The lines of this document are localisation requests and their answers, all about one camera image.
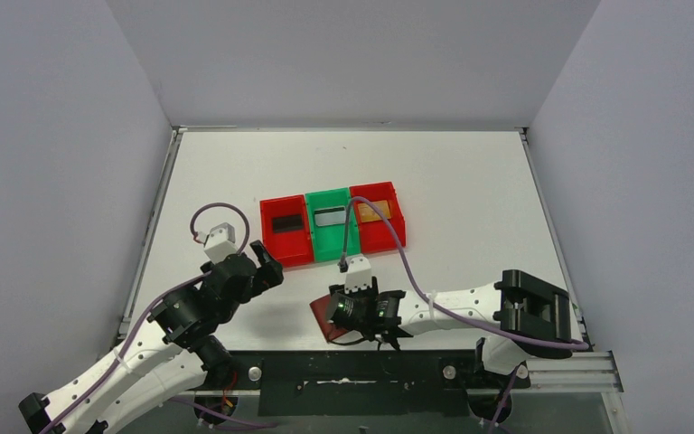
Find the red plastic bin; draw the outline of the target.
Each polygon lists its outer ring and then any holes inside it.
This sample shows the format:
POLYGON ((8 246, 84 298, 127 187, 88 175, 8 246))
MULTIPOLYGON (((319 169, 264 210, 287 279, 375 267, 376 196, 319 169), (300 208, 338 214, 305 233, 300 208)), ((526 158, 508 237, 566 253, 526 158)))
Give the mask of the red plastic bin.
MULTIPOLYGON (((400 208, 396 189, 392 182, 360 184, 350 187, 352 197, 360 196, 373 203, 388 220, 402 247, 406 246, 406 222, 400 208)), ((357 202, 357 225, 360 235, 361 252, 364 254, 394 250, 397 245, 388 226, 380 214, 368 204, 357 202)))
POLYGON ((263 243, 284 267, 314 262, 309 219, 303 194, 259 203, 263 243))

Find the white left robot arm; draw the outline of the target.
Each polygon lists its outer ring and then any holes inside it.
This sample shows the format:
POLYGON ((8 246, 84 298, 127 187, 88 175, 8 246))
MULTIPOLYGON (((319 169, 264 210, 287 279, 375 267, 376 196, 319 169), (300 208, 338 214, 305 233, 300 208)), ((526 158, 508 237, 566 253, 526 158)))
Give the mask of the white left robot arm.
POLYGON ((284 280, 282 264, 261 241, 255 258, 231 253, 208 261, 200 275, 156 297, 127 338, 65 386, 33 392, 18 404, 32 433, 101 433, 111 429, 105 410, 122 404, 124 394, 159 367, 187 373, 191 386, 218 386, 231 378, 232 358, 215 336, 238 307, 284 280))

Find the red leather card holder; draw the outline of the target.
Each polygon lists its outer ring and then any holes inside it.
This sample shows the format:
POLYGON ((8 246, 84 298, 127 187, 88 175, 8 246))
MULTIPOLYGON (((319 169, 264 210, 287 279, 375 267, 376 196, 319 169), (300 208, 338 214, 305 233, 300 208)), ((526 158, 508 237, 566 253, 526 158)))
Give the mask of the red leather card holder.
POLYGON ((323 296, 312 301, 309 307, 314 315, 325 341, 328 344, 348 346, 349 342, 339 342, 338 339, 348 333, 348 330, 340 328, 331 321, 332 309, 340 300, 338 295, 323 296))

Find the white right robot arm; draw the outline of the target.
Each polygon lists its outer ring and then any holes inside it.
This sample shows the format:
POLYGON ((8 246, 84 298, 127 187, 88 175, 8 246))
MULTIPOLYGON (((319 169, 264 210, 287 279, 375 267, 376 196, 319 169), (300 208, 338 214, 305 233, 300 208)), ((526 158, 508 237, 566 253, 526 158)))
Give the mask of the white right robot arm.
POLYGON ((401 339, 431 332, 483 332, 472 372, 486 386, 497 384, 529 357, 562 360, 589 348, 577 331, 568 292, 517 269, 503 271, 493 283, 455 291, 381 291, 375 277, 363 285, 332 285, 329 290, 327 323, 395 350, 401 339))

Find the green plastic bin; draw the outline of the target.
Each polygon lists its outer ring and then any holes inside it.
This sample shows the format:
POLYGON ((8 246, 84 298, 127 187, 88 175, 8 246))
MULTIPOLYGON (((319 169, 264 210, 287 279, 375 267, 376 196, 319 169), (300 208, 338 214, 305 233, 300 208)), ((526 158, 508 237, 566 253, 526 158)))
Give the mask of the green plastic bin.
POLYGON ((361 252, 360 236, 354 211, 347 208, 351 199, 346 187, 305 194, 310 234, 316 262, 338 260, 348 231, 347 255, 361 252))

